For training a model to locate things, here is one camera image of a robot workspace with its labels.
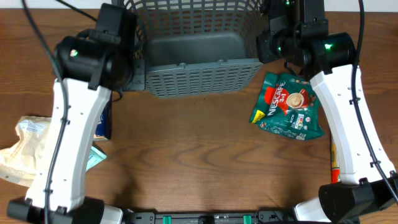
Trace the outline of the red tan pasta packet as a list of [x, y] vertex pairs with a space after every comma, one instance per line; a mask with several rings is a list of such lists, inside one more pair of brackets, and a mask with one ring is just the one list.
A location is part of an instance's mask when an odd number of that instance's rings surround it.
[[336, 144], [331, 136], [331, 183], [335, 184], [340, 181], [340, 163], [336, 150]]

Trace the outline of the green Nescafe coffee bag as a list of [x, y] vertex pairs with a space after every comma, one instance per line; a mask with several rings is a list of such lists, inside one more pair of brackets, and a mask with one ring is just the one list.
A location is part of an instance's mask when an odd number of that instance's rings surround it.
[[320, 100], [311, 84], [288, 73], [267, 73], [249, 122], [262, 130], [307, 141], [324, 135]]

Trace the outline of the grey plastic basket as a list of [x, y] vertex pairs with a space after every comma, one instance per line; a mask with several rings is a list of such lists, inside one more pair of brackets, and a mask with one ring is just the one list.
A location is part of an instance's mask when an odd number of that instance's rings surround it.
[[161, 98], [238, 91], [259, 71], [261, 0], [112, 1], [137, 16], [133, 57]]

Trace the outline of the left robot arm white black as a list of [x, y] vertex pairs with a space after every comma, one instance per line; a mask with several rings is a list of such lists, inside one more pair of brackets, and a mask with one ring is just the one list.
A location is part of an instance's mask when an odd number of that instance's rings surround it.
[[10, 218], [27, 223], [124, 223], [127, 213], [85, 193], [95, 129], [113, 91], [133, 76], [134, 38], [68, 36], [55, 48], [61, 77], [53, 85], [45, 153], [26, 195], [11, 200]]

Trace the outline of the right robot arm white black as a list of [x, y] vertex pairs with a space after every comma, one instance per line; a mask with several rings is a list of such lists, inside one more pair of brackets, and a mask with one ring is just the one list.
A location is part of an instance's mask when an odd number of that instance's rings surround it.
[[361, 83], [359, 45], [349, 34], [296, 29], [256, 39], [262, 63], [284, 58], [302, 68], [320, 100], [340, 160], [340, 181], [297, 204], [300, 222], [341, 223], [397, 202], [397, 173], [374, 127]]

